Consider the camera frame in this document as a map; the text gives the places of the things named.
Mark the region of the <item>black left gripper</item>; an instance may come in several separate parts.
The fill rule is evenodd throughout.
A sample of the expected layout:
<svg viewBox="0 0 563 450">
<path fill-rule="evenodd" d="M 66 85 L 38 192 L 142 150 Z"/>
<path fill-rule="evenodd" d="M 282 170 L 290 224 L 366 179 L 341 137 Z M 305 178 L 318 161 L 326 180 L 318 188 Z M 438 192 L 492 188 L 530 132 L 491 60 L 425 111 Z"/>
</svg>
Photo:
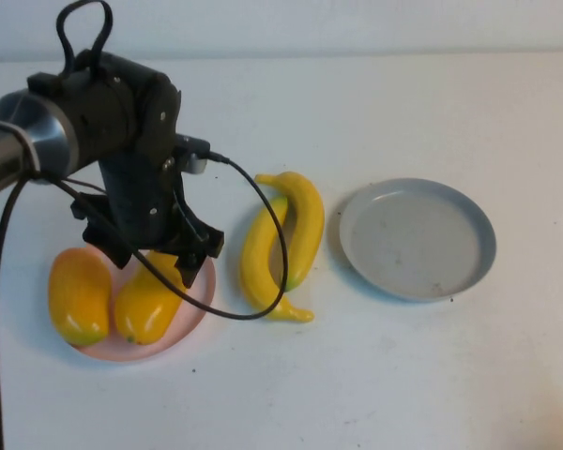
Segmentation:
<svg viewBox="0 0 563 450">
<path fill-rule="evenodd" d="M 117 154 L 99 162 L 106 193 L 82 198 L 103 214 L 135 247 L 178 256 L 175 268 L 185 287 L 191 287 L 206 256 L 216 258 L 223 232 L 205 224 L 185 200 L 182 170 L 189 161 L 177 154 L 153 164 L 141 154 Z M 104 255 L 123 269 L 132 252 L 109 241 Z"/>
</svg>

